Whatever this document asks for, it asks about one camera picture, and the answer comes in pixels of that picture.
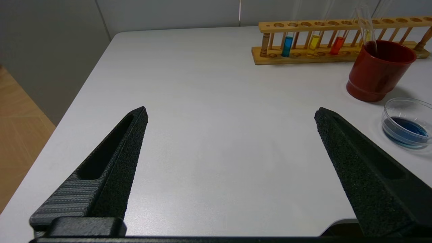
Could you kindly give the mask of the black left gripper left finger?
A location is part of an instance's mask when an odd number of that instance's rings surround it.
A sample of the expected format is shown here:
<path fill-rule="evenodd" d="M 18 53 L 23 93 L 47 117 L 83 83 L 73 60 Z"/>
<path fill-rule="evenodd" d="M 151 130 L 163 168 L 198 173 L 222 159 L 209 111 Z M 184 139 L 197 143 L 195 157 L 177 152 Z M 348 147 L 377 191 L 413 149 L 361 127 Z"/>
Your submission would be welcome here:
<path fill-rule="evenodd" d="M 119 121 L 31 215 L 35 237 L 46 234 L 61 217 L 124 219 L 147 123 L 143 106 Z"/>

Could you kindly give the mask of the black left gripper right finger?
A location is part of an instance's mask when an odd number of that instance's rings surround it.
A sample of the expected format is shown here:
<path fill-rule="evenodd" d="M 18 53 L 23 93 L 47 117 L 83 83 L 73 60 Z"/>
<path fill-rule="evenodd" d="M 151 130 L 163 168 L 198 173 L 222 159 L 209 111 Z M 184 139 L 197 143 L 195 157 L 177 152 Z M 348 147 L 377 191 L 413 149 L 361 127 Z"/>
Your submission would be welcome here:
<path fill-rule="evenodd" d="M 314 119 L 364 236 L 431 237 L 431 187 L 336 112 Z"/>

